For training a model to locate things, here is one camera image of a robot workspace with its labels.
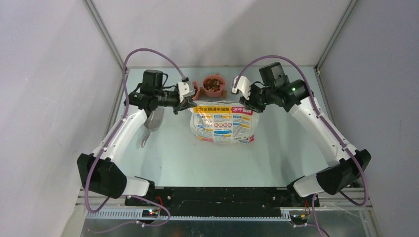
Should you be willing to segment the cat food bag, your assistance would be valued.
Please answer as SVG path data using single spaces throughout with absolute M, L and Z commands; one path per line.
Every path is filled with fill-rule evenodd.
M 254 140 L 260 114 L 232 101 L 197 101 L 190 128 L 201 141 L 247 144 Z

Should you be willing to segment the metal food scoop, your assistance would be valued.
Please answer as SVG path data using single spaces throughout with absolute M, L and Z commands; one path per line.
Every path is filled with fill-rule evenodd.
M 144 123 L 145 131 L 142 135 L 142 139 L 140 145 L 144 148 L 147 140 L 149 139 L 152 132 L 158 130 L 162 124 L 163 117 L 164 117 L 164 108 L 158 107 L 154 111 L 151 112 L 150 116 Z

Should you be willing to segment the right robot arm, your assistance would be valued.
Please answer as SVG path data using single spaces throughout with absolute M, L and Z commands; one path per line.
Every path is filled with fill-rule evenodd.
M 245 76 L 237 76 L 232 93 L 241 93 L 240 103 L 256 113 L 262 113 L 268 105 L 283 108 L 312 136 L 328 165 L 321 171 L 291 182 L 288 185 L 288 202 L 301 206 L 308 196 L 316 193 L 335 195 L 361 178 L 371 154 L 366 149 L 357 149 L 337 131 L 324 116 L 308 84 L 301 79 L 289 81 L 279 62 L 260 68 L 259 73 L 261 87 Z

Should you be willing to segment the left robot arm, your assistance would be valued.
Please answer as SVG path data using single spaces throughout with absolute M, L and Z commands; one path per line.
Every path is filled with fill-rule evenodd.
M 168 75 L 159 70 L 146 70 L 142 82 L 128 94 L 124 111 L 100 145 L 90 154 L 81 154 L 77 166 L 86 191 L 117 199 L 137 196 L 143 205 L 152 205 L 156 192 L 151 182 L 125 174 L 121 170 L 124 152 L 137 130 L 151 112 L 159 107 L 172 107 L 174 114 L 196 106 L 192 96 L 195 87 L 188 78 L 165 86 Z

